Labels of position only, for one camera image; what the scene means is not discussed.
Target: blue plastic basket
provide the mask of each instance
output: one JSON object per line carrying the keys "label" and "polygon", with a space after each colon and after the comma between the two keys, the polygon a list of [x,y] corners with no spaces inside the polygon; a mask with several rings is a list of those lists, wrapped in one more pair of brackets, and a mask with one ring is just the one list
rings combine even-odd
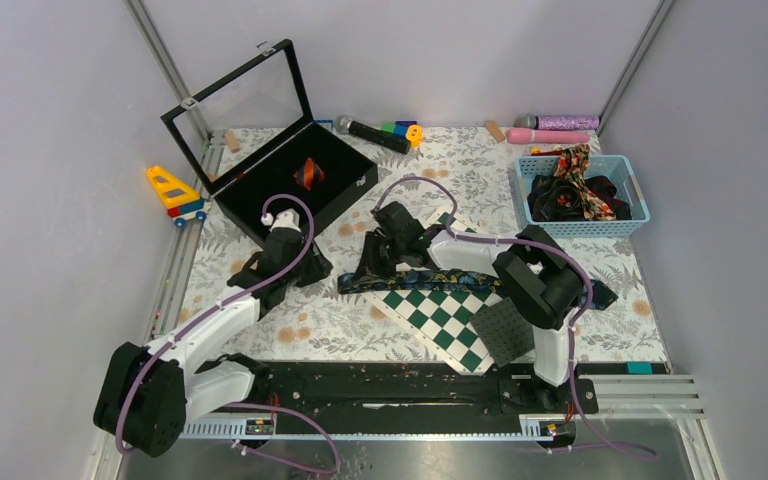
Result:
{"label": "blue plastic basket", "polygon": [[626,237],[649,221],[649,209],[628,159],[622,155],[591,155],[585,177],[604,175],[617,187],[617,198],[631,206],[632,220],[613,222],[535,222],[528,208],[528,194],[537,175],[551,175],[558,157],[522,157],[517,160],[516,209],[524,225],[537,225],[555,238]]}

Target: microphone handle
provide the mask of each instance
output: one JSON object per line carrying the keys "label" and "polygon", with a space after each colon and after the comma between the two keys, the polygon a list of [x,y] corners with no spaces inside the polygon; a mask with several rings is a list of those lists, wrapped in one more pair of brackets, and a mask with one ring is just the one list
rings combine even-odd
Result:
{"label": "microphone handle", "polygon": [[410,151],[410,140],[407,138],[398,137],[390,132],[378,130],[360,122],[352,121],[349,124],[349,133],[395,152],[408,153]]}

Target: white wall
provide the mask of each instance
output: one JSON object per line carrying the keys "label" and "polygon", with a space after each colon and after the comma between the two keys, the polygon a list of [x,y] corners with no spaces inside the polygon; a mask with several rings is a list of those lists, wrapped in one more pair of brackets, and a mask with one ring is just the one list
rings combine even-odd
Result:
{"label": "white wall", "polygon": [[603,145],[647,196],[633,241],[728,478],[768,478],[768,2],[678,2]]}
{"label": "white wall", "polygon": [[0,0],[0,479],[79,478],[113,349],[141,341],[186,172],[119,1]]}
{"label": "white wall", "polygon": [[145,0],[192,91],[296,44],[317,118],[510,125],[597,115],[657,0]]}

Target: red and black striped object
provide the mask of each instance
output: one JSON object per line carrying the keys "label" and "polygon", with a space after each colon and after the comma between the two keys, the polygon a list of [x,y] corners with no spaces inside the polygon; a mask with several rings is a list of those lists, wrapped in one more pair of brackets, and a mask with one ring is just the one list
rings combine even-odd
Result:
{"label": "red and black striped object", "polygon": [[293,177],[299,185],[310,191],[314,185],[318,185],[325,180],[325,172],[319,168],[319,165],[312,158],[308,158],[305,160],[302,168],[293,174]]}

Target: pink microphone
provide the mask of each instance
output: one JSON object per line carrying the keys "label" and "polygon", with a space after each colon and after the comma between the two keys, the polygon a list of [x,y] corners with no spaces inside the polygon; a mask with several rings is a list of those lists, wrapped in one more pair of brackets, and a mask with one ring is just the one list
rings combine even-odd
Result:
{"label": "pink microphone", "polygon": [[581,132],[556,132],[553,130],[532,130],[530,128],[509,128],[508,143],[587,143],[590,135]]}

